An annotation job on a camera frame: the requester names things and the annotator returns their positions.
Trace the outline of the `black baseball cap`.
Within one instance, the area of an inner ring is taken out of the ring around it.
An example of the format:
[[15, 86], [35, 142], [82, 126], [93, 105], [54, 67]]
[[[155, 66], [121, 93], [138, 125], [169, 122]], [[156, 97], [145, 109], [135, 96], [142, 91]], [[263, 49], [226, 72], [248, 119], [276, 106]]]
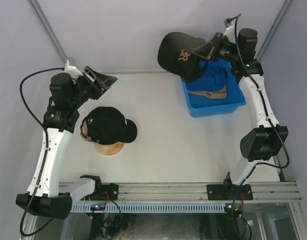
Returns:
[[82, 123], [84, 121], [87, 123], [88, 137], [98, 141], [100, 145], [132, 143], [138, 135], [136, 124], [132, 120], [125, 118], [114, 107], [96, 107], [82, 120]]

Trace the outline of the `blue plastic bin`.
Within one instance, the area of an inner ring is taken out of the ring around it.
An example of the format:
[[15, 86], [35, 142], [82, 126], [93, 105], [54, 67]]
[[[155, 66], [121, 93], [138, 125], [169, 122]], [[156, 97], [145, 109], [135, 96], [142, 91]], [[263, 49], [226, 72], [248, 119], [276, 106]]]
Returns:
[[245, 96], [231, 73], [231, 64], [228, 62], [228, 81], [226, 84], [227, 96], [225, 99], [209, 99], [204, 96], [188, 93], [186, 82], [181, 81], [189, 113], [192, 117], [206, 117], [213, 115], [231, 114], [238, 107], [246, 104]]

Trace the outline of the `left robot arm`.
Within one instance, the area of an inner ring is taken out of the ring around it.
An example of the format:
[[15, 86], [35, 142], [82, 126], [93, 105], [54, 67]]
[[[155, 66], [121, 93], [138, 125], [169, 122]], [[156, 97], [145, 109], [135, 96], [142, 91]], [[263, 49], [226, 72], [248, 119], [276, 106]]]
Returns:
[[82, 175], [64, 191], [59, 180], [67, 146], [79, 119], [79, 108], [88, 100], [98, 100], [117, 81], [115, 76], [98, 73], [88, 66], [83, 72], [60, 68], [50, 80], [51, 96], [40, 126], [42, 145], [37, 166], [26, 193], [16, 204], [25, 213], [51, 219], [65, 219], [73, 204], [85, 197], [98, 200], [103, 195], [99, 176]]

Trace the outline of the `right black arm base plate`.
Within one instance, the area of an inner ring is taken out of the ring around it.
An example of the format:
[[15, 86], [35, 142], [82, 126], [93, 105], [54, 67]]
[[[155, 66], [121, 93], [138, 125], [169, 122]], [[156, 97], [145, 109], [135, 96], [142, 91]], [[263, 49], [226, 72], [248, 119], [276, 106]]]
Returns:
[[244, 200], [252, 201], [254, 199], [252, 188], [249, 184], [238, 185], [224, 185], [224, 184], [208, 184], [206, 186], [208, 200], [210, 201], [224, 201], [224, 200]]

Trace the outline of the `blue baseball cap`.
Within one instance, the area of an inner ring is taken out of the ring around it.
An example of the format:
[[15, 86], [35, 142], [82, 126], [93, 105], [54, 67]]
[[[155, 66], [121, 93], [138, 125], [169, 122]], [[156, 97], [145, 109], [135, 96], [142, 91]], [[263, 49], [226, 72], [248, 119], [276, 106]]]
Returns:
[[228, 62], [224, 60], [209, 61], [203, 75], [196, 81], [186, 83], [186, 89], [193, 92], [219, 92], [228, 82]]

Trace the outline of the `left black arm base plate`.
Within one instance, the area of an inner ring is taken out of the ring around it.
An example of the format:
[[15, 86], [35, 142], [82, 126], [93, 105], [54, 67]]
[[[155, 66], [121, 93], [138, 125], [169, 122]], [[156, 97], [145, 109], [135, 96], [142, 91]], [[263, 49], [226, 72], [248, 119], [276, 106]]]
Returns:
[[119, 196], [119, 185], [115, 183], [102, 184], [93, 195], [116, 201]]

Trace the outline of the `left aluminium frame post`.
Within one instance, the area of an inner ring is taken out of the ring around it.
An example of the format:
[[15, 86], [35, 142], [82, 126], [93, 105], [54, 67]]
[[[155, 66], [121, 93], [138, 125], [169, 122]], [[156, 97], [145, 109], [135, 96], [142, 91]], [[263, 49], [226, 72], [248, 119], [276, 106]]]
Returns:
[[48, 37], [49, 41], [51, 42], [52, 46], [54, 47], [57, 55], [59, 58], [65, 62], [67, 60], [67, 54], [63, 49], [59, 39], [57, 38], [51, 24], [49, 23], [42, 7], [40, 6], [37, 0], [27, 0], [27, 3], [31, 7], [33, 13], [35, 14], [38, 22], [42, 26], [46, 36]]

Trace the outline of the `aluminium front rail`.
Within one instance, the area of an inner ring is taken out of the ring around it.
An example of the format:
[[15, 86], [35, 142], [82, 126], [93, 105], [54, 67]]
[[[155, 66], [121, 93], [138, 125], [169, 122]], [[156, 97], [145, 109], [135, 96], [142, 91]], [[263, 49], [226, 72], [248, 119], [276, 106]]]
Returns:
[[[229, 203], [230, 200], [211, 200], [208, 182], [198, 183], [118, 183], [117, 196], [121, 203]], [[252, 200], [245, 203], [299, 203], [302, 201], [295, 182], [252, 182]]]

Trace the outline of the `beige baseball cap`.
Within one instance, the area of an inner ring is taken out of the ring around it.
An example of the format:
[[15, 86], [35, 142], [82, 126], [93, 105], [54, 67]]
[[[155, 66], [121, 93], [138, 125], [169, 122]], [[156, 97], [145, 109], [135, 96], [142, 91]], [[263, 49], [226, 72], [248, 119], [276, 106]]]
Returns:
[[83, 140], [86, 141], [86, 142], [91, 142], [91, 143], [93, 143], [93, 144], [99, 144], [99, 141], [98, 141], [98, 140], [92, 140], [91, 137], [85, 136], [85, 135], [83, 135], [82, 133], [80, 134], [80, 136], [81, 136], [81, 137], [83, 138]]

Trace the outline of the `aluminium frame post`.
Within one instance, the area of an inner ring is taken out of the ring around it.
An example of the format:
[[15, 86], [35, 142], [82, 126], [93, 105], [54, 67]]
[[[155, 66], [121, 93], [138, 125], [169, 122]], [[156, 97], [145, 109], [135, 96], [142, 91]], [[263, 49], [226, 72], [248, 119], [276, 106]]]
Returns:
[[57, 55], [59, 58], [65, 62], [67, 60], [67, 54], [63, 49], [59, 39], [57, 38], [51, 24], [49, 23], [42, 7], [40, 6], [37, 0], [27, 0], [27, 3], [31, 7], [33, 13], [35, 14], [38, 22], [42, 26], [46, 36], [48, 37], [49, 41], [51, 42], [52, 46], [54, 47]]
[[271, 25], [258, 53], [256, 54], [256, 58], [258, 60], [261, 60], [263, 55], [265, 54], [269, 44], [271, 43], [272, 39], [274, 38], [276, 32], [278, 31], [282, 21], [284, 20], [288, 10], [290, 9], [291, 5], [293, 4], [293, 0], [285, 0], [276, 16], [276, 18], [273, 21], [273, 24]]

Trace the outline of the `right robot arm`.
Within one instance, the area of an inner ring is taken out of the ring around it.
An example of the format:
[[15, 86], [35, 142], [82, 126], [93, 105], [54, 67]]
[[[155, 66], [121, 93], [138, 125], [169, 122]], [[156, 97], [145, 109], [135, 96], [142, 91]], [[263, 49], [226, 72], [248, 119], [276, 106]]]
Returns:
[[235, 41], [231, 42], [225, 33], [217, 32], [206, 44], [192, 50], [193, 54], [208, 63], [218, 60], [229, 62], [231, 72], [251, 106], [252, 129], [239, 144], [242, 157], [223, 181], [223, 194], [230, 200], [241, 194], [257, 167], [264, 165], [284, 169], [288, 166], [287, 163], [280, 166], [269, 161], [280, 150], [286, 150], [284, 142], [289, 134], [288, 128], [280, 125], [272, 111], [265, 89], [263, 68], [255, 59], [257, 31], [243, 28], [234, 37]]

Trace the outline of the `right aluminium frame post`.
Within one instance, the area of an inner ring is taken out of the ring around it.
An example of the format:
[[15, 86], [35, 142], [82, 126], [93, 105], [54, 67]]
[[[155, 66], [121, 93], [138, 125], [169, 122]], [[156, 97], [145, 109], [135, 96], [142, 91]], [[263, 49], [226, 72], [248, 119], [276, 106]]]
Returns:
[[272, 39], [274, 38], [276, 32], [278, 31], [282, 21], [284, 20], [288, 10], [290, 9], [291, 5], [293, 4], [293, 0], [285, 0], [276, 16], [276, 18], [273, 21], [273, 24], [271, 25], [258, 53], [256, 54], [256, 58], [258, 60], [261, 60], [263, 55], [265, 54], [269, 44], [271, 43]]

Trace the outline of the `wooden hat stand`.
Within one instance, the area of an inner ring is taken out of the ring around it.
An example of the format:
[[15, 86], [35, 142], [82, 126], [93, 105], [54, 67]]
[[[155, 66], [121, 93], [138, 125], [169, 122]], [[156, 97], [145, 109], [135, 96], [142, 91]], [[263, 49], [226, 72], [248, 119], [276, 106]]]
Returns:
[[95, 148], [97, 151], [105, 156], [113, 156], [118, 154], [123, 148], [124, 148], [124, 143], [122, 142], [117, 142], [115, 144], [111, 145], [103, 145], [103, 144], [95, 144]]

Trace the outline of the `tan cap in bin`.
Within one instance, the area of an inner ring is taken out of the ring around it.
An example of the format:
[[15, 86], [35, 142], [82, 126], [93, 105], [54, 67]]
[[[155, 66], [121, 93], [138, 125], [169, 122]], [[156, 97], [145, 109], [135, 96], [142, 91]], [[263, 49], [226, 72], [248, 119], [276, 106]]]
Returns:
[[189, 94], [195, 95], [195, 96], [202, 96], [206, 97], [211, 100], [223, 100], [227, 97], [227, 88], [224, 86], [222, 89], [218, 91], [207, 91], [207, 90], [202, 90], [202, 91], [192, 91], [188, 90], [187, 91]]

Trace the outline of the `black cap gold logo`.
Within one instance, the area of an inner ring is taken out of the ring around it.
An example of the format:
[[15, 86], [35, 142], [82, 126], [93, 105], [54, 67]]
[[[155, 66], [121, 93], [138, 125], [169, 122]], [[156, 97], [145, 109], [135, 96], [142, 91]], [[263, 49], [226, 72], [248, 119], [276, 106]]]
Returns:
[[182, 32], [170, 32], [162, 40], [157, 60], [166, 71], [178, 75], [186, 83], [193, 83], [201, 78], [208, 63], [193, 50], [205, 45], [206, 40]]

